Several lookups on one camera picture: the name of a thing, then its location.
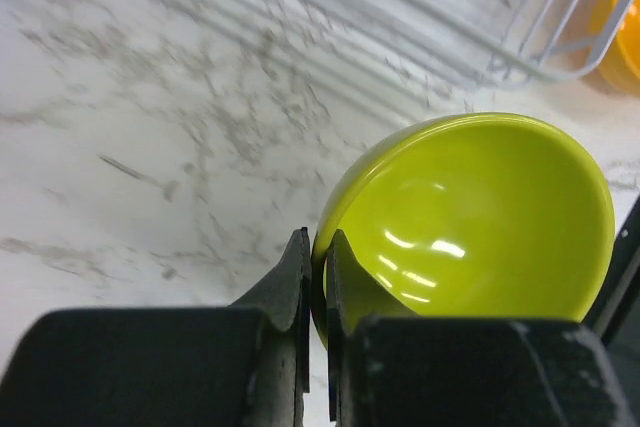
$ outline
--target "bowl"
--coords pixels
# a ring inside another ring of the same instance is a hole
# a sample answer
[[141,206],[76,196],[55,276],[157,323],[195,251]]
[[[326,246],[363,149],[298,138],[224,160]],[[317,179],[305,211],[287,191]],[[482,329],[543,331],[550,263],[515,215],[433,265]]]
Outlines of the bowl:
[[325,341],[322,279],[337,229],[371,277],[418,314],[577,321],[602,285],[615,234],[606,180],[587,151],[544,122],[498,113],[412,126],[347,171],[312,251],[311,307]]
[[[618,0],[598,0],[591,17],[592,34],[602,31]],[[598,70],[615,89],[640,96],[640,0],[633,0]]]

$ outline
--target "yellow object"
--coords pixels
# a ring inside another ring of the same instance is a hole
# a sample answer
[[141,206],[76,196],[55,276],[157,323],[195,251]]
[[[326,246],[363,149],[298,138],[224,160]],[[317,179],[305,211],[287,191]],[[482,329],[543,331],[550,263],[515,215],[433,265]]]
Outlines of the yellow object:
[[[591,17],[592,34],[604,27],[618,0],[598,0]],[[633,0],[598,70],[616,89],[640,96],[640,0]]]
[[321,279],[337,229],[418,314],[574,320],[602,285],[615,234],[590,155],[544,122],[497,113],[409,127],[347,171],[312,252],[312,311],[325,340]]

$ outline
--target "countertop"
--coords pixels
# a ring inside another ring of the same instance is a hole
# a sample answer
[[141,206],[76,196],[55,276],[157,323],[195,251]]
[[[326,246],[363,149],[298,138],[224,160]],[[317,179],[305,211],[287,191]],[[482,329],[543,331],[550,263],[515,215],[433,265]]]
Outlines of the countertop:
[[[624,220],[637,100],[593,75],[472,94],[416,82],[344,34],[291,0],[0,0],[0,364],[52,309],[233,301],[293,229],[313,235],[364,150],[423,119],[503,111],[564,129]],[[308,427],[328,422],[315,336],[311,355]]]

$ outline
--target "orange object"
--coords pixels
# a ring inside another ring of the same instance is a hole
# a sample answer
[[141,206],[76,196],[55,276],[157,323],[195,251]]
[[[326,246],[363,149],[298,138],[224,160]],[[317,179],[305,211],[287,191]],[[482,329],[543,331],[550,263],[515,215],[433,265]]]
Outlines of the orange object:
[[[598,0],[590,30],[599,33],[618,0]],[[640,97],[640,0],[633,0],[620,29],[598,66],[600,74],[616,89]]]

